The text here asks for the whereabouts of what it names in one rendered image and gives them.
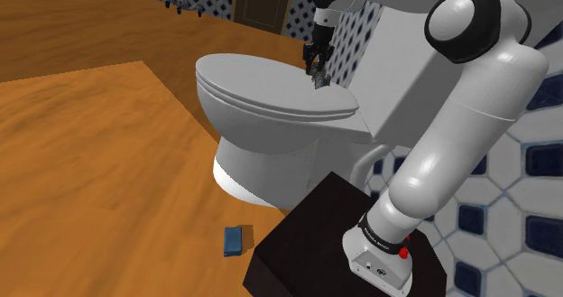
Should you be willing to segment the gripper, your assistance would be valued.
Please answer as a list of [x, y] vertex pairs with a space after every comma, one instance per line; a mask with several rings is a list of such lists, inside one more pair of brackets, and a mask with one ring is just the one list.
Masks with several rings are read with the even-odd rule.
[[315, 23], [312, 31], [311, 43], [303, 45], [302, 59], [306, 64], [306, 73], [310, 74], [313, 61], [318, 56], [318, 72], [326, 73], [326, 64], [333, 54], [333, 46], [329, 45], [334, 34], [334, 28]]

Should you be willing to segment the small dark grey object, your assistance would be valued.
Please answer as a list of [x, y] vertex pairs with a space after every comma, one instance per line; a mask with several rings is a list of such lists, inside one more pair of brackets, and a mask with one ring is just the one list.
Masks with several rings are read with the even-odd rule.
[[323, 71], [315, 71], [312, 74], [314, 89], [324, 88], [330, 85], [331, 77]]

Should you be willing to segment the white toilet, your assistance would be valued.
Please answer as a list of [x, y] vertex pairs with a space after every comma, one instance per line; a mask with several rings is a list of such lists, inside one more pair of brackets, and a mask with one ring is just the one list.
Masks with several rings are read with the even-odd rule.
[[363, 188], [377, 160], [420, 140], [459, 78], [426, 41], [425, 21], [384, 9], [347, 87], [316, 88], [304, 70], [262, 57], [200, 58], [198, 99], [221, 136], [217, 184], [277, 209], [294, 208], [332, 172]]

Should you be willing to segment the brown wooden door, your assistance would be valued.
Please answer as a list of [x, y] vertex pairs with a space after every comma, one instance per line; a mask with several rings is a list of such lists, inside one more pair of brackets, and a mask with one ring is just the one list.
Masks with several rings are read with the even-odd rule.
[[232, 21], [266, 32], [282, 35], [291, 0], [233, 0]]

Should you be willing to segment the dark robot stand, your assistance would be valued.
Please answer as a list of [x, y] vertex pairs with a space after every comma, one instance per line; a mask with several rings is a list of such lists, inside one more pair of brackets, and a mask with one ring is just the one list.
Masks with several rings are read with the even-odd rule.
[[446, 297], [420, 220], [331, 172], [254, 249], [252, 297]]

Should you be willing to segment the small blue box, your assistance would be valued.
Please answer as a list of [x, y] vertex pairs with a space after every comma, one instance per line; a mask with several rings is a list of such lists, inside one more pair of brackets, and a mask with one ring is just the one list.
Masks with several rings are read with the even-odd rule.
[[237, 256], [243, 252], [241, 227], [226, 227], [224, 230], [224, 256]]

